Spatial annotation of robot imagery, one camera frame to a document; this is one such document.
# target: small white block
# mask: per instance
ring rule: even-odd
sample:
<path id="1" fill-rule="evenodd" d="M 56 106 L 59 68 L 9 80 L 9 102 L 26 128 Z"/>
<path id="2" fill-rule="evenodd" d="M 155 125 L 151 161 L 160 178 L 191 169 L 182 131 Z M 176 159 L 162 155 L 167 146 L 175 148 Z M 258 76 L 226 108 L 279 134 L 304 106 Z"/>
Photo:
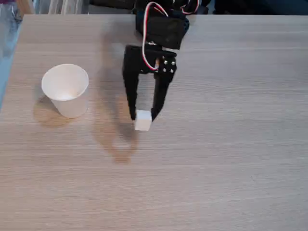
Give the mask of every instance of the small white block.
<path id="1" fill-rule="evenodd" d="M 150 111 L 136 110 L 135 130 L 148 131 L 152 124 Z"/>

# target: white paper cup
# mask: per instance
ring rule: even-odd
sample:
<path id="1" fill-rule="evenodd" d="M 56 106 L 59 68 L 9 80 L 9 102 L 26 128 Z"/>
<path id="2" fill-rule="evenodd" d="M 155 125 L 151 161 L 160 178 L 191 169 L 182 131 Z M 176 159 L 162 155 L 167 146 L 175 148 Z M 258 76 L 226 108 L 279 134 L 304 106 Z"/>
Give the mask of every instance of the white paper cup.
<path id="1" fill-rule="evenodd" d="M 77 118 L 87 111 L 88 85 L 87 72 L 74 64 L 55 66 L 42 79 L 43 92 L 67 118 Z"/>

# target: wire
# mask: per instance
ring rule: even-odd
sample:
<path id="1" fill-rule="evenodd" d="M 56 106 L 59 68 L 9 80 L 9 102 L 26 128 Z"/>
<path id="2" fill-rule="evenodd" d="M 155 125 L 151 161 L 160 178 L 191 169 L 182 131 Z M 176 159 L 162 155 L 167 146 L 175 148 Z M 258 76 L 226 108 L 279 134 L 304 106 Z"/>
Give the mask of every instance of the wire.
<path id="1" fill-rule="evenodd" d="M 144 52 L 144 47 L 145 47 L 145 41 L 146 41 L 146 34 L 147 34 L 147 23 L 148 23 L 148 16 L 149 16 L 149 10 L 150 10 L 150 6 L 152 6 L 153 4 L 155 4 L 158 7 L 158 11 L 163 12 L 167 17 L 169 17 L 169 15 L 167 14 L 167 12 L 164 10 L 164 8 L 159 5 L 158 3 L 151 1 L 147 4 L 145 11 L 144 11 L 144 19 L 143 19 L 143 39 L 142 39 L 142 57 L 143 60 L 145 62 L 145 64 L 148 66 L 148 68 L 150 68 L 152 71 L 157 71 L 158 67 L 152 67 L 148 60 L 145 57 L 145 52 Z"/>
<path id="2" fill-rule="evenodd" d="M 184 6 L 182 6 L 181 8 L 182 8 L 182 13 L 183 14 L 192 14 L 192 13 L 196 13 L 197 12 L 197 10 L 198 10 L 198 8 L 199 8 L 199 0 L 197 0 L 197 6 L 196 6 L 196 9 L 194 10 L 194 12 L 185 12 L 184 10 L 183 10 L 183 8 L 184 8 L 184 6 L 186 6 L 186 5 L 184 5 Z"/>

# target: table surface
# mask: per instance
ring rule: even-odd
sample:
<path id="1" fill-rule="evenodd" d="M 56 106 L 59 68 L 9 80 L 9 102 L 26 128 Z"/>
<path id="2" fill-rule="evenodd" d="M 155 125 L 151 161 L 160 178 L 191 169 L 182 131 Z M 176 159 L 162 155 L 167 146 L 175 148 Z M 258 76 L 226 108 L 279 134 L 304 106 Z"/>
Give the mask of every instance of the table surface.
<path id="1" fill-rule="evenodd" d="M 132 15 L 27 15 L 0 114 L 4 231 L 307 231 L 308 17 L 191 16 L 166 105 L 133 130 L 121 76 Z M 58 115 L 44 73 L 90 77 Z M 154 80 L 142 76 L 138 107 Z"/>

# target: cup rim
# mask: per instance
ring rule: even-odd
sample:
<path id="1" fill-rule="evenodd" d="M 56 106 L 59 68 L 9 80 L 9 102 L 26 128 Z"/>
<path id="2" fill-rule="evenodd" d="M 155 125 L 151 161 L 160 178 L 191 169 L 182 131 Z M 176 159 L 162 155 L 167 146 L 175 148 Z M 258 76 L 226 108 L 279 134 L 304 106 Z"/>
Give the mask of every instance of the cup rim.
<path id="1" fill-rule="evenodd" d="M 50 97 L 50 96 L 44 91 L 44 88 L 43 88 L 43 81 L 44 81 L 44 79 L 46 78 L 46 75 L 47 75 L 49 72 L 51 72 L 53 69 L 55 69 L 55 68 L 57 68 L 57 67 L 60 67 L 60 66 L 66 66 L 66 65 L 79 67 L 79 68 L 84 72 L 85 76 L 87 77 L 87 80 L 88 80 L 88 81 L 87 81 L 87 85 L 85 86 L 85 88 L 84 88 L 83 91 L 81 91 L 77 96 L 75 96 L 75 97 L 72 98 L 72 99 L 68 99 L 68 100 L 67 100 L 67 99 L 65 99 L 65 100 L 54 99 L 53 97 Z M 89 75 L 88 75 L 88 73 L 87 73 L 81 66 L 78 66 L 78 65 L 76 65 L 76 64 L 59 64 L 59 65 L 57 65 L 57 66 L 53 66 L 52 68 L 50 68 L 50 69 L 44 74 L 44 76 L 43 76 L 43 78 L 42 78 L 42 81 L 41 81 L 41 88 L 42 88 L 44 94 L 45 94 L 49 99 L 54 100 L 54 101 L 60 101 L 60 102 L 70 101 L 70 100 L 74 100 L 74 99 L 78 98 L 79 96 L 81 96 L 81 95 L 86 91 L 86 89 L 88 88 L 88 86 L 89 86 Z"/>

